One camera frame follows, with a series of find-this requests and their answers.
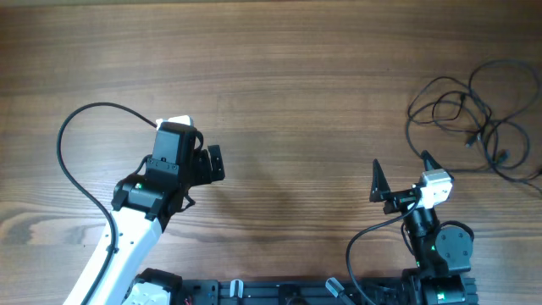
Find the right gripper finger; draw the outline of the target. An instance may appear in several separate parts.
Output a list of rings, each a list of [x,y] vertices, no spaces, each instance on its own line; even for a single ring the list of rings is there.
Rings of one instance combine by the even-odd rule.
[[[370,202],[383,202],[389,198],[390,187],[384,176],[384,171],[377,159],[373,161],[373,178],[369,196]]]
[[[447,169],[444,169],[427,150],[421,152],[421,159],[426,171],[443,169],[450,176],[451,181],[454,181],[454,176]]]

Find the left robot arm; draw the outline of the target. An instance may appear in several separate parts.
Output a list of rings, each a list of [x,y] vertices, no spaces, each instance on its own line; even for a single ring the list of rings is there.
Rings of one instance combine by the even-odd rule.
[[[120,304],[143,259],[171,217],[194,205],[188,191],[225,177],[217,145],[204,147],[190,116],[159,119],[152,154],[114,188],[112,224],[66,299],[68,304]]]

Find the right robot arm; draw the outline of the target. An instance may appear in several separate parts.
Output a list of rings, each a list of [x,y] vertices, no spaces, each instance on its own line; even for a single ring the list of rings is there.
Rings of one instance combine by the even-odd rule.
[[[385,214],[401,215],[401,234],[416,261],[401,277],[365,280],[377,304],[468,305],[479,302],[471,270],[473,230],[467,225],[438,219],[435,207],[448,200],[454,178],[426,151],[419,182],[404,191],[392,191],[378,160],[373,161],[369,200],[383,202]]]

